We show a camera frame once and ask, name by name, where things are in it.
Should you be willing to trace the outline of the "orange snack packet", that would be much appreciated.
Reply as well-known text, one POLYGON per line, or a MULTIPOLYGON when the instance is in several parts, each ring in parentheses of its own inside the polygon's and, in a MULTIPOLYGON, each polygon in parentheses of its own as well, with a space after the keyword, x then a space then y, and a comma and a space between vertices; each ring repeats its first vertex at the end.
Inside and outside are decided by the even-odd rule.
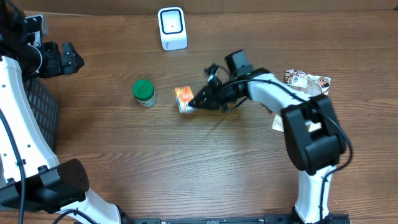
POLYGON ((189 106, 194 95, 190 86, 176 87, 174 89, 178 110, 180 113, 192 113, 194 108, 189 106))

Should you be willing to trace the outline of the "green lidded jar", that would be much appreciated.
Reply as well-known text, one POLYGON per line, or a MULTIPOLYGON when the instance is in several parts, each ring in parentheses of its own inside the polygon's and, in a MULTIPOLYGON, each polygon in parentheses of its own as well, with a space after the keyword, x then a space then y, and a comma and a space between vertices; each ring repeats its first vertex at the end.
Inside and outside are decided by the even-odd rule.
POLYGON ((151 81, 137 80, 132 88, 132 93, 139 104, 150 108, 157 103, 157 94, 151 81))

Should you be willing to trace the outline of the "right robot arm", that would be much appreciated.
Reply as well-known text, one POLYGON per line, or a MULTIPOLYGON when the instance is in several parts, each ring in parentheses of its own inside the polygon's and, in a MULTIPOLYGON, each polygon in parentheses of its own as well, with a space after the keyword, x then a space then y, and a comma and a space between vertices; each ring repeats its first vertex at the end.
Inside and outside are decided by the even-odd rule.
POLYGON ((264 105, 282 118, 287 154, 298 169, 298 197, 290 214, 267 214, 263 223, 349 223, 349 216, 328 209, 332 175, 344 169, 340 156, 353 152, 328 96, 310 96, 281 82, 267 69, 254 68, 245 51, 224 58, 229 81, 217 76, 219 66, 205 69, 208 81, 189 101, 195 109, 228 111, 228 103, 245 100, 264 105))

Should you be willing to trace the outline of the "beige plastic pouch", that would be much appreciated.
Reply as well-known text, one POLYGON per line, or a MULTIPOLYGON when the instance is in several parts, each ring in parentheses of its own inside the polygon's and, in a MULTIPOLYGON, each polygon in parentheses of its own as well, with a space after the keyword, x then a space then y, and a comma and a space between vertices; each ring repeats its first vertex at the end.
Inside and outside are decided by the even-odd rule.
MULTIPOLYGON (((290 69, 285 72, 284 83, 292 87, 294 90, 301 91, 310 96, 327 95, 331 85, 331 78, 290 69)), ((320 123, 310 123, 307 129, 312 132, 321 128, 320 123)), ((284 132, 282 118, 275 115, 272 129, 284 132)))

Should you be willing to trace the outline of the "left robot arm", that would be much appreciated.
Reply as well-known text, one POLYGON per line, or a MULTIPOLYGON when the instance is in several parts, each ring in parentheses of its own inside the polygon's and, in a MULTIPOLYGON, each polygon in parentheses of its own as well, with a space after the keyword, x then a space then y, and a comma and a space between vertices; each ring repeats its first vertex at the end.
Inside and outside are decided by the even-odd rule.
POLYGON ((73 45, 44 42, 41 15, 1 2, 1 207, 45 211, 78 223, 127 223, 127 215, 91 188, 78 159, 55 154, 60 109, 43 79, 84 66, 73 45))

